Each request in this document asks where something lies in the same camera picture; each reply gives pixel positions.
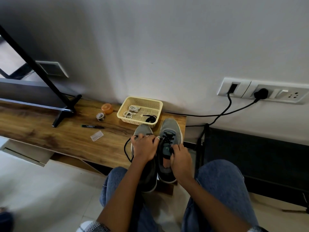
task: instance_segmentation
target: gray sneaker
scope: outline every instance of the gray sneaker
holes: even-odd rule
[[[156,155],[158,177],[165,183],[176,181],[172,169],[169,165],[164,167],[164,163],[169,163],[173,153],[171,145],[181,143],[183,143],[183,136],[177,121],[173,118],[165,119],[160,129],[160,142]]]
[[[148,125],[140,125],[134,132],[136,135],[135,139],[139,134],[143,134],[144,136],[150,136],[153,134],[151,128]],[[131,151],[132,151],[132,159],[134,158],[134,148],[131,144]],[[141,173],[141,178],[138,183],[138,188],[141,192],[149,193],[154,191],[157,186],[157,169],[156,169],[156,161],[155,158],[147,162],[145,165],[143,172]]]

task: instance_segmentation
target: person's left hand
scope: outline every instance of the person's left hand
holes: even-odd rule
[[[157,152],[159,141],[160,137],[154,135],[144,136],[139,134],[136,140],[135,136],[132,136],[131,142],[134,147],[134,159],[141,160],[144,164],[152,160]]]

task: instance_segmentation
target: white cable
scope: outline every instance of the white cable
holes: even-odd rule
[[[123,113],[123,116],[126,117],[126,118],[129,118],[129,119],[132,119],[132,116],[133,116],[134,114],[136,114],[136,113],[132,113],[132,112],[130,112],[130,111],[125,111],[125,112]]]
[[[141,109],[140,107],[137,107],[137,106],[134,106],[134,105],[129,106],[129,111],[138,112],[140,109]]]

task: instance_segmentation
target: yellow plastic basket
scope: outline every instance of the yellow plastic basket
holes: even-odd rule
[[[141,107],[141,109],[132,116],[132,119],[129,119],[129,118],[124,117],[123,113],[125,111],[128,111],[129,106],[131,105]],[[125,101],[123,102],[123,104],[121,105],[119,111],[117,112],[117,117],[121,119],[123,122],[135,124],[135,125],[145,124],[145,125],[148,125],[150,128],[153,128],[155,127],[156,123],[159,120],[162,107],[163,107],[163,103],[158,100],[153,100],[149,98],[140,98],[140,97],[127,97]],[[146,122],[146,119],[149,117],[143,116],[143,115],[156,116],[157,119],[154,123],[149,123],[149,122]]]

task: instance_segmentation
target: gray wall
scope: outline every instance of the gray wall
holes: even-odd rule
[[[309,0],[1,0],[0,24],[36,60],[60,62],[62,85],[86,97],[217,114],[224,77],[309,83],[308,10]],[[214,127],[309,144],[308,114],[308,103],[258,102]]]

